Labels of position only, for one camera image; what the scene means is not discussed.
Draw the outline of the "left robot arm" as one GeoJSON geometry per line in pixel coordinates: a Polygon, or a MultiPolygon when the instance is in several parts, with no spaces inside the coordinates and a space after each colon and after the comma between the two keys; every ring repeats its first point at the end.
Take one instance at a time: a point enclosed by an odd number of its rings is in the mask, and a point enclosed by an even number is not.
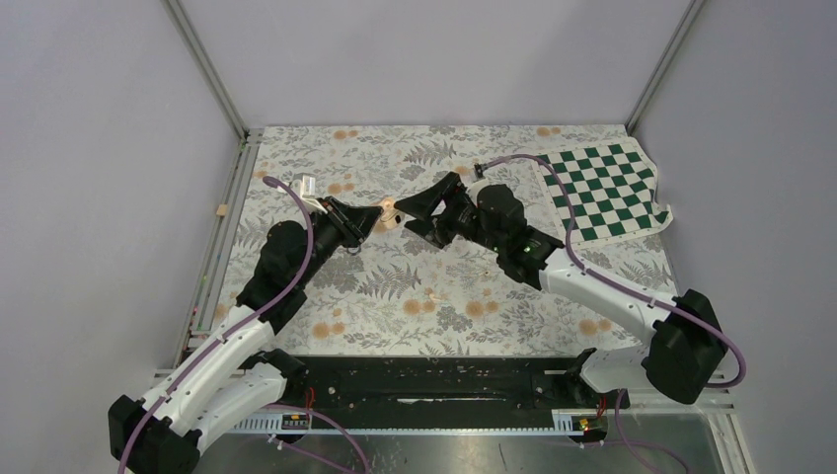
{"type": "Polygon", "coordinates": [[[311,409],[317,392],[308,367],[265,346],[302,308],[307,283],[334,252],[359,248],[393,210],[386,202],[316,198],[304,204],[303,223],[274,224],[253,276],[214,332],[157,386],[109,408],[119,472],[190,473],[221,435],[261,407],[300,402],[311,409]]]}

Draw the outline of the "beige earbud charging case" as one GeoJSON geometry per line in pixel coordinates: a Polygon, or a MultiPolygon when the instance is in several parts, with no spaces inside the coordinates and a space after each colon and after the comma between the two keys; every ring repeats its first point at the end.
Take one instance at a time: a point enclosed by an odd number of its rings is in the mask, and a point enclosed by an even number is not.
{"type": "Polygon", "coordinates": [[[377,221],[376,230],[379,232],[387,232],[398,227],[403,220],[403,214],[395,208],[395,200],[391,197],[386,197],[379,204],[383,211],[377,221]]]}

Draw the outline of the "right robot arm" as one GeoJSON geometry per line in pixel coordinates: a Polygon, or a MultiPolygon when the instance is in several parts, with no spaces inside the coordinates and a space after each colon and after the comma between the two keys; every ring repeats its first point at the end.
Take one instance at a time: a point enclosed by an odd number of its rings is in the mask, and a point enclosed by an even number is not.
{"type": "Polygon", "coordinates": [[[506,185],[479,180],[467,187],[449,173],[432,187],[396,201],[405,226],[444,248],[457,237],[496,254],[512,280],[578,303],[640,341],[626,350],[595,350],[566,381],[572,402],[589,407],[604,393],[652,387],[691,405],[709,387],[727,353],[709,298],[651,291],[571,256],[567,245],[533,227],[524,205],[506,185]]]}

